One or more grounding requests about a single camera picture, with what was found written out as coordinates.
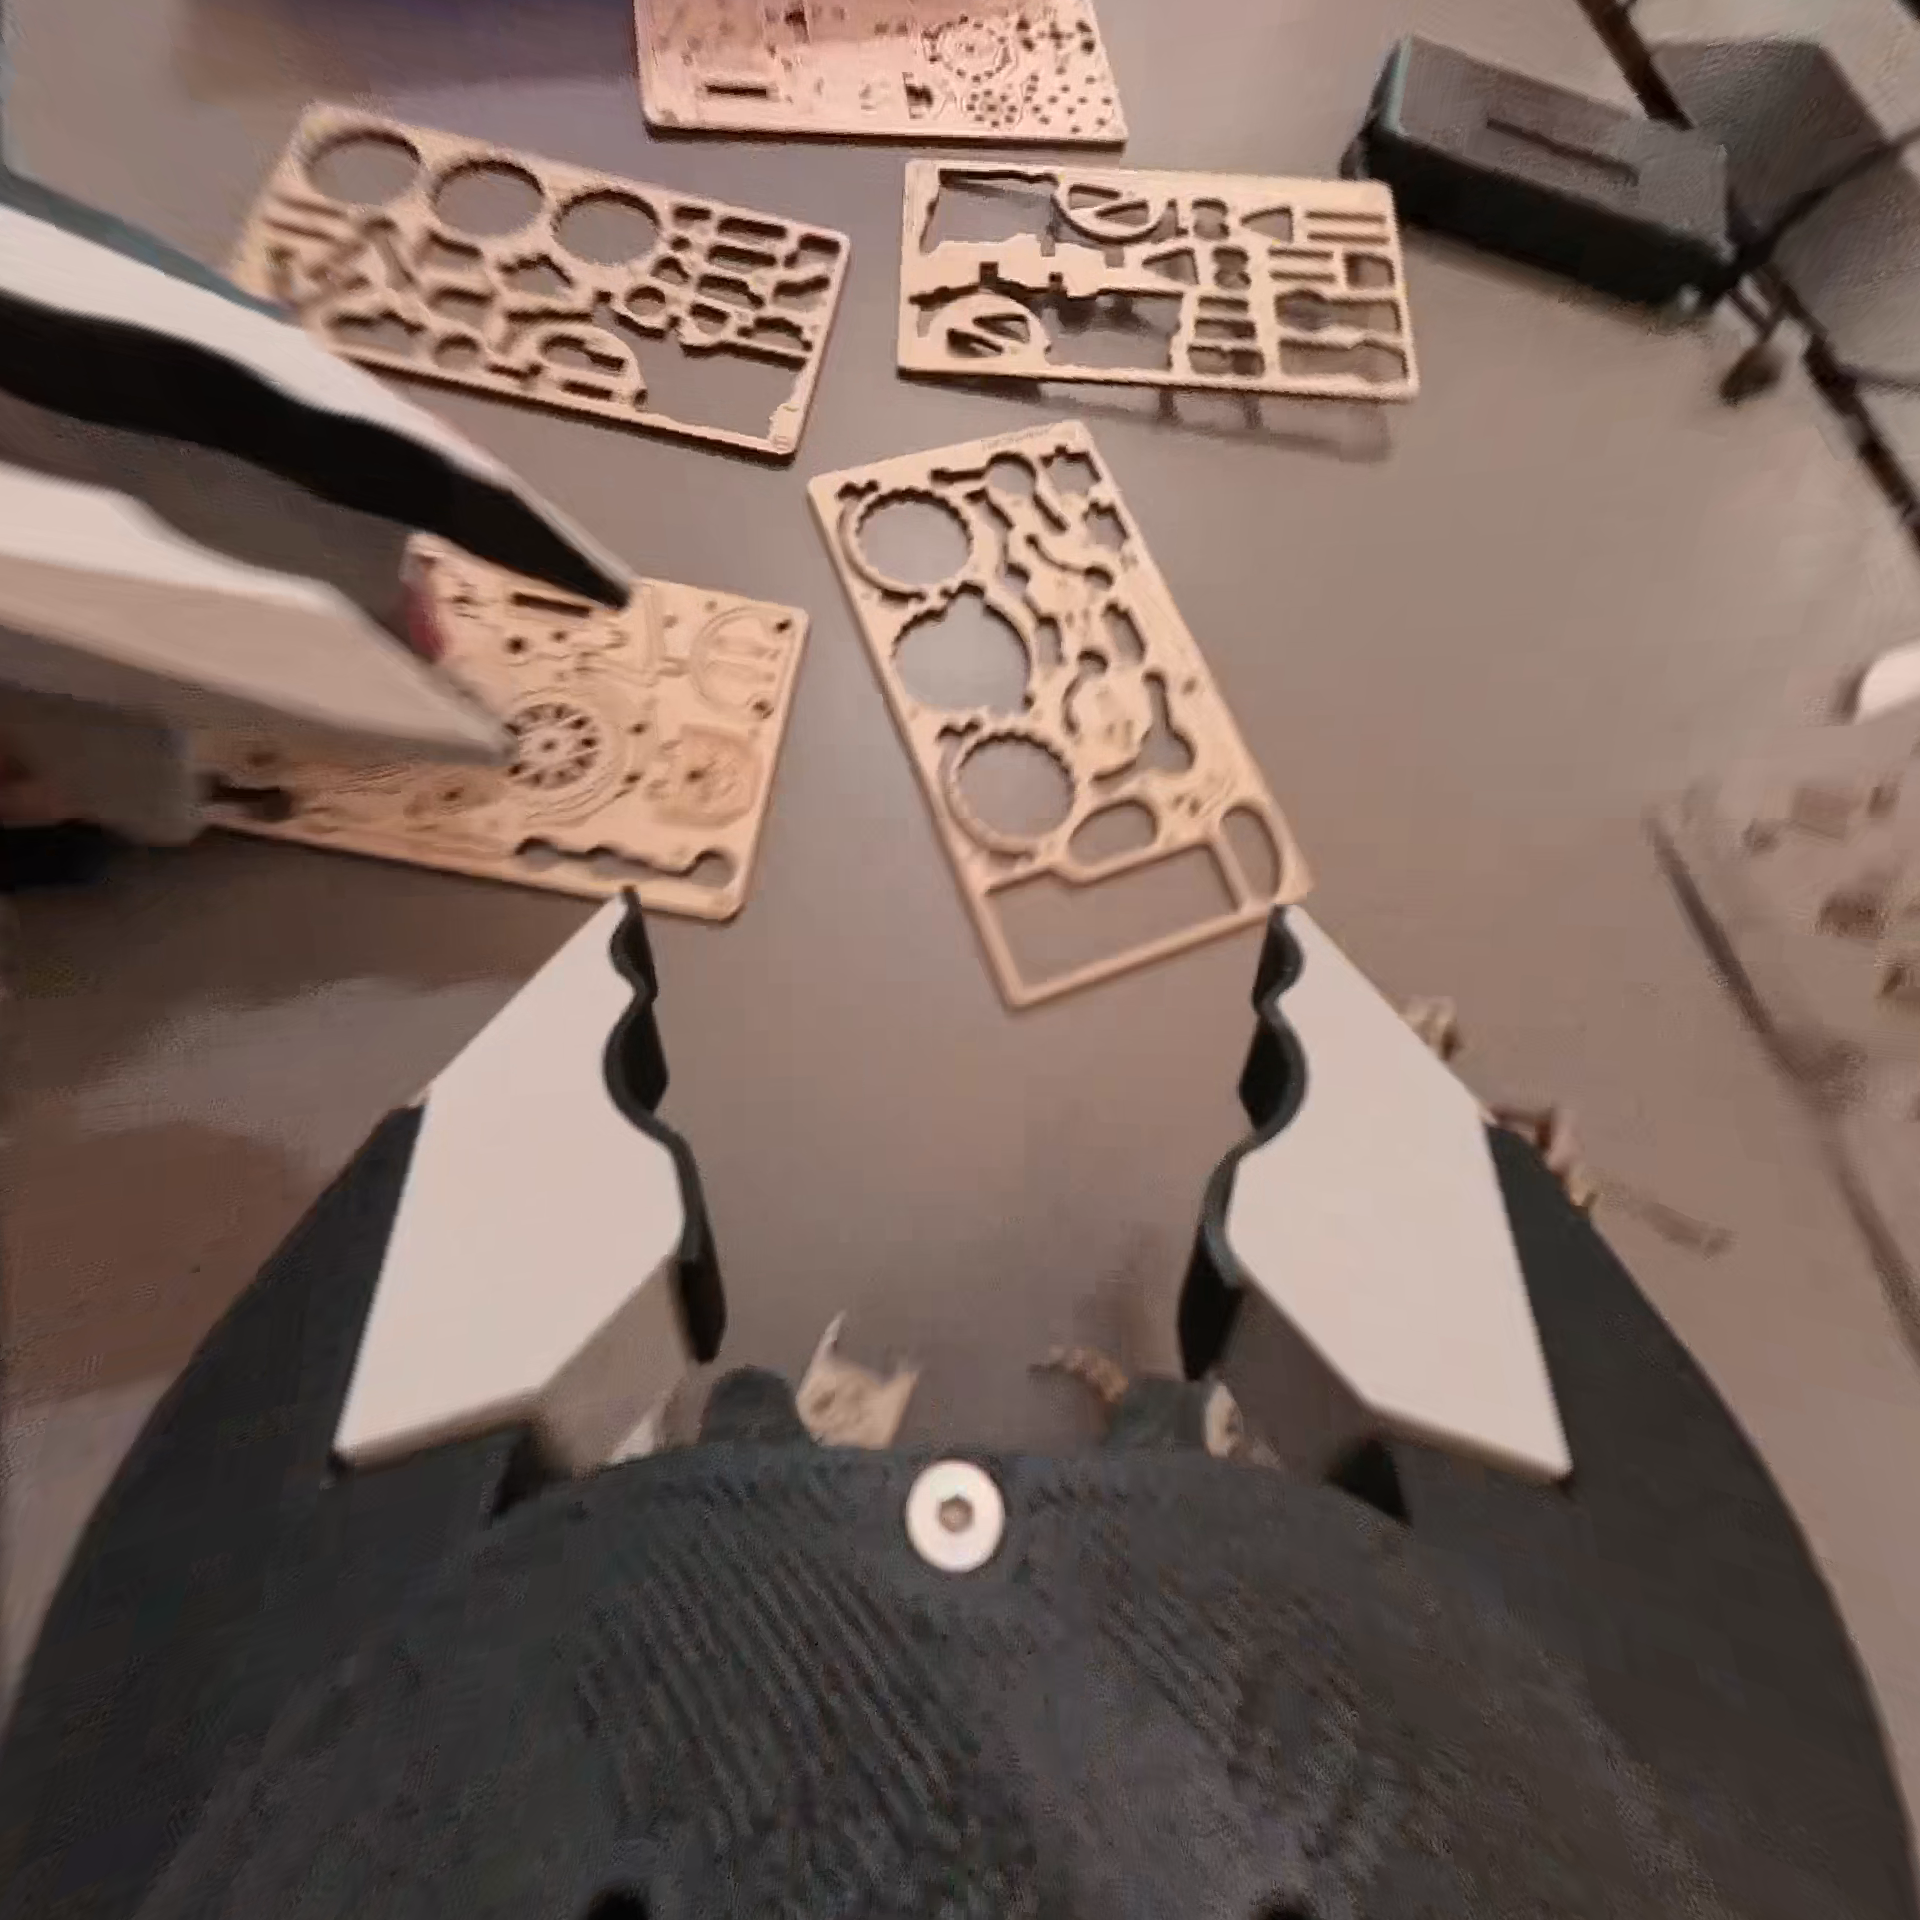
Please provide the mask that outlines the wooden sheet with rectangular cutouts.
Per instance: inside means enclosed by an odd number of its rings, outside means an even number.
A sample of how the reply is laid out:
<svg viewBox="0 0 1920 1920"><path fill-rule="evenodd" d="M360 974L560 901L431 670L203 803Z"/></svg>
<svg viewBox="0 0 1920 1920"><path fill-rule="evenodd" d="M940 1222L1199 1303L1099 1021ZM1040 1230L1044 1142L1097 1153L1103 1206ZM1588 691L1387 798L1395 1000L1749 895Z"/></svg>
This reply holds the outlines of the wooden sheet with rectangular cutouts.
<svg viewBox="0 0 1920 1920"><path fill-rule="evenodd" d="M1414 399L1399 206L1372 179L911 160L895 364L1030 385Z"/></svg>

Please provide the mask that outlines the wooden sheet with round cutouts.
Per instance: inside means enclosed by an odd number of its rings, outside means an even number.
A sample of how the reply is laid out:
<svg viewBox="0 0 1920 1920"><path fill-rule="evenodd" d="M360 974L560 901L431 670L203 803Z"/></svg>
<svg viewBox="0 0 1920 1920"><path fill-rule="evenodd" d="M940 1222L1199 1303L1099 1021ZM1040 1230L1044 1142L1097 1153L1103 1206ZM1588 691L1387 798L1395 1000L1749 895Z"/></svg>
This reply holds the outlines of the wooden sheet with round cutouts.
<svg viewBox="0 0 1920 1920"><path fill-rule="evenodd" d="M851 256L828 227L310 103L230 276L382 375L773 463Z"/></svg>

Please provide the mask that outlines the wooden sheet with gear cutouts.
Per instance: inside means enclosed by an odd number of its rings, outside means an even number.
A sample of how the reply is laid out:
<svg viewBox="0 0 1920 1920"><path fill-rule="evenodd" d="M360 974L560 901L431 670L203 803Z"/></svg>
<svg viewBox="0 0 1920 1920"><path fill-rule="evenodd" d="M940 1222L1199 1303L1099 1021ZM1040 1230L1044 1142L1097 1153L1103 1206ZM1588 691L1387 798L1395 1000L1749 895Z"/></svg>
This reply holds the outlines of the wooden sheet with gear cutouts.
<svg viewBox="0 0 1920 1920"><path fill-rule="evenodd" d="M1263 924L1311 865L1075 417L807 484L998 995L1033 1007ZM1014 910L1187 873L1166 929L1044 965Z"/></svg>

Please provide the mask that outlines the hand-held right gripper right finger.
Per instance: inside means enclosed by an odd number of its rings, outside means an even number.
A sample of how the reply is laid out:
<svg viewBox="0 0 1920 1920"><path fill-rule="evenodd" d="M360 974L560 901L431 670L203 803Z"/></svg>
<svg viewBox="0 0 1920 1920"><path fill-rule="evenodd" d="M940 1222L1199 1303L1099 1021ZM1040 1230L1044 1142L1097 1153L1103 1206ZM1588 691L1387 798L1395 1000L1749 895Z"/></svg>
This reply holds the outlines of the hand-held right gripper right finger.
<svg viewBox="0 0 1920 1920"><path fill-rule="evenodd" d="M1263 925L1245 1136L1206 1176L1184 1374L1329 1481L1396 1443L1558 1485L1573 1453L1476 1097L1299 905Z"/></svg>

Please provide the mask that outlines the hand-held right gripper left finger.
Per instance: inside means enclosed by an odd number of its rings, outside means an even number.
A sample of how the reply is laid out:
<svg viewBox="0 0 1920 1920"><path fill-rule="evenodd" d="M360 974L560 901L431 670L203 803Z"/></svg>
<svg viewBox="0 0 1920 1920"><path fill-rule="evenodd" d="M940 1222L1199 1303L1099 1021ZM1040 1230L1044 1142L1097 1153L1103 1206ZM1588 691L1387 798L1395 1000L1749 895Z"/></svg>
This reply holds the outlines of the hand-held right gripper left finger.
<svg viewBox="0 0 1920 1920"><path fill-rule="evenodd" d="M729 1308L702 1173L660 1115L655 1004L628 892L417 1097L343 1464L517 1432L543 1472L584 1476L715 1359Z"/></svg>

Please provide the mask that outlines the engraved wooden sheet with gears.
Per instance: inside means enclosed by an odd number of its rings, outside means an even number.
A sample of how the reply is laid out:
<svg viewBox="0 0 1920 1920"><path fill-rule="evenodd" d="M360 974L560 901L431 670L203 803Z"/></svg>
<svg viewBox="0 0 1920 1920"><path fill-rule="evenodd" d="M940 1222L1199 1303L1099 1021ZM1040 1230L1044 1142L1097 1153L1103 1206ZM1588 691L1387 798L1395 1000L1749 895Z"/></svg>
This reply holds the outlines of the engraved wooden sheet with gears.
<svg viewBox="0 0 1920 1920"><path fill-rule="evenodd" d="M207 820L560 895L636 888L731 920L769 807L808 617L640 581L624 609L415 539L443 664L510 736L497 765L337 763L207 736Z"/></svg>

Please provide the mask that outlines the pale printed sheet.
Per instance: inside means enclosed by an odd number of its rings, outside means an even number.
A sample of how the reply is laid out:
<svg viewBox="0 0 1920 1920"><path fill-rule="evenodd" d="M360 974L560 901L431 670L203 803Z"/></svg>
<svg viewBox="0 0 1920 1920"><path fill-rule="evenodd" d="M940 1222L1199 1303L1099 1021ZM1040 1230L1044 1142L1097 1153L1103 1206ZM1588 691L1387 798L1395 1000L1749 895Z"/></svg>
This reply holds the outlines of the pale printed sheet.
<svg viewBox="0 0 1920 1920"><path fill-rule="evenodd" d="M1915 703L1768 740L1647 827L1790 1079L1824 1113L1915 1137Z"/></svg>

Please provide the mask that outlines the uncut engraved wooden puzzle sheet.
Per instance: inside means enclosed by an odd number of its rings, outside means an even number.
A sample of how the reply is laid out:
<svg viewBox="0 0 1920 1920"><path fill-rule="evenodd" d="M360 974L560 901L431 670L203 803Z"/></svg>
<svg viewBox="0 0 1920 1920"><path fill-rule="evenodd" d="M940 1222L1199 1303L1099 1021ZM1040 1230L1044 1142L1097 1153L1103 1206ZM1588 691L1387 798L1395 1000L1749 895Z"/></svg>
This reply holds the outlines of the uncut engraved wooden puzzle sheet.
<svg viewBox="0 0 1920 1920"><path fill-rule="evenodd" d="M1084 1L637 1L653 129L1117 150Z"/></svg>

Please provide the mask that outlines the black box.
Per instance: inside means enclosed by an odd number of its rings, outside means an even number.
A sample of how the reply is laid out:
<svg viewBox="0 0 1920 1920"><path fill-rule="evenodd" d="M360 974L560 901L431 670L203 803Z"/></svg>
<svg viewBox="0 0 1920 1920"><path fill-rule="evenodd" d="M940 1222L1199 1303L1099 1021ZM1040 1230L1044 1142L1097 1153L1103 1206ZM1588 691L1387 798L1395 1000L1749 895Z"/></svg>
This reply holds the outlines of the black box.
<svg viewBox="0 0 1920 1920"><path fill-rule="evenodd" d="M1715 304L1768 267L1710 134L1428 37L1399 38L1340 160L1403 223L1640 307Z"/></svg>

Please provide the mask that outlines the dark grey desk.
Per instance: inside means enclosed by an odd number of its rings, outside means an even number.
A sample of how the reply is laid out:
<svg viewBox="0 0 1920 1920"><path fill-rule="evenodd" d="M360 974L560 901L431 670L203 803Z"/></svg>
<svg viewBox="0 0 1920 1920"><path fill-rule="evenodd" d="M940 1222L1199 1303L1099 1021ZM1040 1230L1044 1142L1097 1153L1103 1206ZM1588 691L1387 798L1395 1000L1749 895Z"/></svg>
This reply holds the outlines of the dark grey desk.
<svg viewBox="0 0 1920 1920"><path fill-rule="evenodd" d="M902 157L653 143L628 5L19 5L15 156L219 259L299 110L422 126L832 223L847 301L792 468L445 396L644 572L811 612L739 920L660 925L729 1359L923 1364L920 1432L1051 1438L1059 1340L1168 1356L1232 1137L1254 939L1012 1015L814 528L814 473L1028 423L895 376ZM1915 566L1822 409L1725 413L1719 351L1407 248L1423 393L1353 413L1152 397L1095 444L1300 833L1311 911L1446 995L1493 1097L1566 1102L1604 1212L1822 1551L1915 1516L1915 1368L1791 1095L1643 808L1915 627ZM574 903L212 836L19 907L6 1491L79 1517L209 1321L379 1115L563 943Z"/></svg>

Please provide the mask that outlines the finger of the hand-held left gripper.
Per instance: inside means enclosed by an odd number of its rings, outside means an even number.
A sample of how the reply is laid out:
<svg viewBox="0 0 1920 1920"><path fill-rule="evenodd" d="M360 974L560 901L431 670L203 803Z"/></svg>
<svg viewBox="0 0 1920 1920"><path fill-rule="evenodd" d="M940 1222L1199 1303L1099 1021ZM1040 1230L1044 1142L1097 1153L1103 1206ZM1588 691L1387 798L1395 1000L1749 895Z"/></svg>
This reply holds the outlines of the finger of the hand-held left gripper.
<svg viewBox="0 0 1920 1920"><path fill-rule="evenodd" d="M191 840L206 736L375 763L487 763L504 748L484 705L334 588L15 463L1 643L4 824Z"/></svg>
<svg viewBox="0 0 1920 1920"><path fill-rule="evenodd" d="M510 468L156 235L4 166L4 396L207 447L603 607L633 574Z"/></svg>

